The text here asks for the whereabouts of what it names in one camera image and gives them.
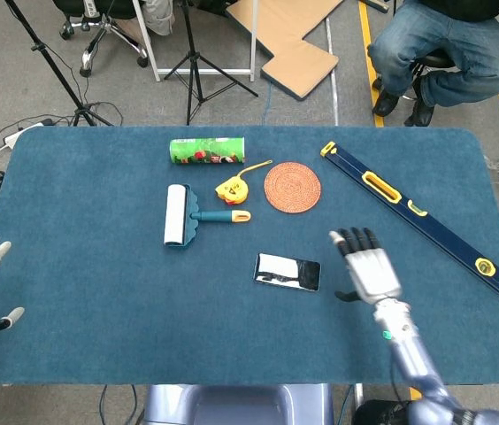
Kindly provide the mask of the robot right five-finger hand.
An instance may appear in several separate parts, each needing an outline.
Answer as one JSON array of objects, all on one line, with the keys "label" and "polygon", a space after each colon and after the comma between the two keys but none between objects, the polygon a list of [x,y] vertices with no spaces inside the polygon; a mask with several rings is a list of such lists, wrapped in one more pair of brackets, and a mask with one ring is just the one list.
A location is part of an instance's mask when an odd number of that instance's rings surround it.
[{"label": "robot right five-finger hand", "polygon": [[402,287],[386,251],[369,229],[339,228],[329,236],[342,255],[355,290],[334,295],[343,302],[364,301],[375,305],[383,299],[399,298]]}]

